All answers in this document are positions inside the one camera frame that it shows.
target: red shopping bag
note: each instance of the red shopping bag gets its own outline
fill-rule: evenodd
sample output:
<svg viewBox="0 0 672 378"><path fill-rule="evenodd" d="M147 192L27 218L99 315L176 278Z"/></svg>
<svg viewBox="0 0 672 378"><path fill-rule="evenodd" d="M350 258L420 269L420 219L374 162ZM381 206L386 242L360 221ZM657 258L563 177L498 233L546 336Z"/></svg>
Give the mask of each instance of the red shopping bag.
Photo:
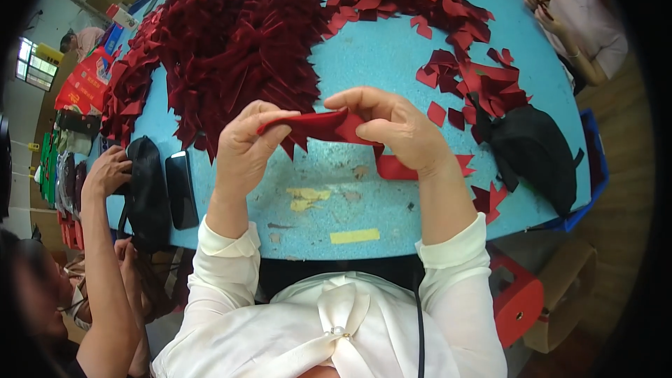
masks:
<svg viewBox="0 0 672 378"><path fill-rule="evenodd" d="M56 110L73 110L81 114L102 114L103 93L110 80L112 56L98 47L82 60L63 83L56 97Z"/></svg>

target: red ribbon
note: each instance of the red ribbon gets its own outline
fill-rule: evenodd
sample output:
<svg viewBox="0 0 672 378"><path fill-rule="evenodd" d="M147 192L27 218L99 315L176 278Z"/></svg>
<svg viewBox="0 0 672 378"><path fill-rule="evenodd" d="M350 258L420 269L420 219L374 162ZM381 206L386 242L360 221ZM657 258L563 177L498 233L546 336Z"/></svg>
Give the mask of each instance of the red ribbon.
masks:
<svg viewBox="0 0 672 378"><path fill-rule="evenodd" d="M292 132L280 145L292 160L294 160L294 144L300 146L304 151L308 151L307 138L373 146L376 157L376 170L382 179L417 181L417 171L411 170L402 164L394 155L382 154L385 149L383 144L364 140L355 134L355 129L362 123L364 123L364 120L357 114L348 112L348 110L333 111L331 113L302 114L267 122L257 129L257 134L262 135L265 131L277 125L291 127ZM472 156L457 155L463 175L475 171L471 168L466 168L466 164L469 163Z"/></svg>

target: window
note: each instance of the window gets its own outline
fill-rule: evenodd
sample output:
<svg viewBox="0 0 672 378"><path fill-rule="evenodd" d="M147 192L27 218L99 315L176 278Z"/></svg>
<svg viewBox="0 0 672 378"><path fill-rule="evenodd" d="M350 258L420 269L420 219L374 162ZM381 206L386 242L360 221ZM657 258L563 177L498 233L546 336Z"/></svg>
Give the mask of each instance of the window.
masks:
<svg viewBox="0 0 672 378"><path fill-rule="evenodd" d="M36 55L37 48L38 46L29 39L21 38L21 47L16 62L16 77L49 92L58 66L40 59Z"/></svg>

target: cuff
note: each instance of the cuff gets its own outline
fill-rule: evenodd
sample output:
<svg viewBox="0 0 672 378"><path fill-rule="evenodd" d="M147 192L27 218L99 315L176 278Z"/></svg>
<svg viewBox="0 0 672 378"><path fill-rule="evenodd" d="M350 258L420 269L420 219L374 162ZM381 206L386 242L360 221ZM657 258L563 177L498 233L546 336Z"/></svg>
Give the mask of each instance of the cuff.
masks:
<svg viewBox="0 0 672 378"><path fill-rule="evenodd" d="M425 268L454 267L465 264L483 251L485 235L485 214L479 212L471 225L448 241L429 246L418 241L415 249Z"/></svg>
<svg viewBox="0 0 672 378"><path fill-rule="evenodd" d="M212 231L203 216L198 228L198 246L203 254L212 257L251 257L259 252L261 241L257 224L249 222L247 231L238 239L226 238Z"/></svg>

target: cardboard box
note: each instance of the cardboard box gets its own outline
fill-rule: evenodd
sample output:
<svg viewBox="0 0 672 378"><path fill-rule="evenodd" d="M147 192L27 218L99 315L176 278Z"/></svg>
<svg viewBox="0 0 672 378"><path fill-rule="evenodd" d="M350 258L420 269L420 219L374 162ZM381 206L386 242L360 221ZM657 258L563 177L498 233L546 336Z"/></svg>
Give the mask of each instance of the cardboard box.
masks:
<svg viewBox="0 0 672 378"><path fill-rule="evenodd" d="M544 309L523 339L525 346L548 353L576 327L595 288L597 252L590 244L569 239L538 275L544 285Z"/></svg>

